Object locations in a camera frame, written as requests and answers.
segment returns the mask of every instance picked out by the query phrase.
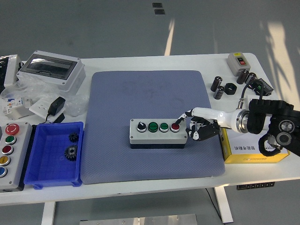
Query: yellow cardboard box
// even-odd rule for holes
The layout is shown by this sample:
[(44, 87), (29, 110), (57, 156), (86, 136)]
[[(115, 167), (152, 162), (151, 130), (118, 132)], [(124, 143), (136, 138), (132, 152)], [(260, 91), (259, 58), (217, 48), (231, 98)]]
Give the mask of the yellow cardboard box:
[[(240, 134), (230, 129), (220, 129), (220, 141), (226, 164), (237, 163), (277, 163), (289, 155), (287, 149), (282, 149), (281, 153), (266, 157), (258, 149), (259, 139), (267, 131), (262, 131), (258, 135), (251, 133)], [(265, 142), (266, 150), (272, 151), (274, 148)]]

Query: white table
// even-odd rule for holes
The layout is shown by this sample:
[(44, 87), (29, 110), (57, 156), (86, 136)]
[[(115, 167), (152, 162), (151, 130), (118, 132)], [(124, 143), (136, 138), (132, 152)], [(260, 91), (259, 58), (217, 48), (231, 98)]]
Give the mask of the white table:
[[(255, 72), (258, 77), (268, 82), (269, 80), (257, 58), (251, 53), (245, 53), (244, 55), (251, 65), (251, 72)], [(228, 54), (209, 54), (82, 59), (83, 64), (85, 64), (86, 78), (77, 94), (89, 94), (91, 78), (95, 72), (112, 70), (197, 70), (201, 72), (206, 84), (211, 108), (233, 111), (238, 105), (238, 99), (240, 98), (244, 85), (236, 84), (237, 78), (232, 75), (226, 63), (227, 56)], [(224, 94), (220, 100), (213, 98), (213, 92), (210, 91), (210, 87), (215, 76), (221, 76), (223, 78), (222, 84), (224, 85), (226, 83), (235, 83), (237, 85), (238, 89), (234, 97)], [(246, 94), (253, 94), (253, 92), (247, 90)], [(76, 118), (67, 116), (64, 122), (85, 122), (85, 117), (86, 113)], [(18, 121), (38, 124), (43, 122), (42, 120), (40, 117), (34, 115), (21, 118)], [(3, 114), (0, 115), (1, 126), (4, 126), (9, 121), (11, 122), (11, 120), (8, 120)], [(47, 203), (44, 209), (43, 224), (51, 224), (55, 207), (54, 202), (57, 201), (217, 187), (215, 189), (217, 194), (222, 193), (222, 195), (217, 196), (220, 209), (224, 212), (224, 210), (229, 209), (227, 209), (228, 203), (226, 204), (224, 200), (224, 186), (300, 179), (299, 168), (300, 157), (291, 153), (288, 157), (276, 164), (226, 164), (225, 173), (217, 177), (145, 180), (93, 185), (82, 184), (80, 187), (45, 187), (42, 190), (34, 190), (31, 186), (25, 186), (22, 192), (0, 193), (0, 205)], [(230, 222), (232, 219), (230, 219), (230, 217), (231, 215), (229, 215), (229, 218), (224, 218), (223, 221)]]

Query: robotic hand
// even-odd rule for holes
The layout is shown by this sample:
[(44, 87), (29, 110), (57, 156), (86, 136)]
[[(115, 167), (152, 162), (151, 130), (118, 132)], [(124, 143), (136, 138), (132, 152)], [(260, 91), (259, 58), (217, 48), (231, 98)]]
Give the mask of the robotic hand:
[[(253, 99), (249, 110), (236, 109), (233, 112), (194, 108), (182, 114), (176, 123), (192, 117), (187, 134), (196, 141), (203, 141), (218, 135), (219, 128), (259, 134), (267, 115), (271, 116), (269, 130), (259, 140), (259, 151), (265, 156), (274, 156), (284, 147), (300, 157), (300, 112), (285, 101)], [(273, 151), (265, 149), (266, 140), (275, 148)]]

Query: blue tray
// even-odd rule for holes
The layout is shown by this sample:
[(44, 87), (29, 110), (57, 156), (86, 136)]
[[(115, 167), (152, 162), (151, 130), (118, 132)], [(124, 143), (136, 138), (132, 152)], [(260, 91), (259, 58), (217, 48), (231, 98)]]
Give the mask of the blue tray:
[[(79, 140), (71, 142), (69, 135), (77, 133)], [(31, 184), (34, 189), (43, 187), (73, 185), (78, 187), (80, 180), (80, 158), (83, 140), (83, 123), (39, 124), (26, 170), (24, 184)], [(69, 161), (65, 149), (77, 145), (77, 158)]]

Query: cable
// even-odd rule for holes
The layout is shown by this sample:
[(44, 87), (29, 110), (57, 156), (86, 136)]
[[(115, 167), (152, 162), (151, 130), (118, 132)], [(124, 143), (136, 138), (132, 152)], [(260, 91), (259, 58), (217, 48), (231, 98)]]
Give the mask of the cable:
[(262, 98), (263, 98), (264, 84), (263, 84), (263, 82), (261, 82), (260, 80), (253, 80), (253, 81), (247, 83), (246, 86), (244, 87), (243, 91), (242, 91), (242, 95), (241, 95), (240, 98), (244, 98), (245, 91), (246, 91), (247, 87), (249, 87), (249, 86), (250, 86), (252, 83), (254, 83), (254, 82), (259, 82), (259, 83), (262, 85), (262, 88), (260, 89), (260, 92), (259, 92), (259, 99), (262, 100)]
[(258, 83), (260, 83), (261, 86), (262, 86), (261, 89), (260, 89), (260, 92), (259, 92), (259, 100), (262, 100), (262, 98), (263, 98), (264, 84), (263, 84), (263, 82), (261, 82), (260, 80), (253, 80), (253, 81), (247, 83), (246, 86), (244, 87), (244, 89), (243, 89), (243, 91), (242, 91), (242, 95), (241, 95), (240, 100), (239, 100), (239, 104), (238, 104), (237, 109), (243, 108), (245, 91), (246, 91), (247, 87), (249, 87), (249, 86), (250, 86), (252, 83), (254, 83), (254, 82), (258, 82)]
[(217, 208), (216, 208), (214, 202), (213, 202), (212, 199), (211, 199), (210, 193), (208, 192), (207, 188), (206, 188), (205, 190), (207, 191), (208, 196), (210, 197), (210, 201), (211, 201), (212, 205), (214, 206), (214, 208), (215, 208), (215, 210), (216, 210), (216, 212), (217, 212), (217, 215), (219, 216), (220, 220), (222, 220), (221, 215), (219, 214), (219, 212), (218, 212), (218, 210), (217, 210)]
[(50, 113), (48, 113), (48, 114), (47, 114), (47, 116), (46, 116), (46, 120), (45, 120), (45, 122), (43, 122), (43, 123), (46, 123), (46, 122), (47, 122), (47, 120), (48, 120), (48, 116), (50, 116)]

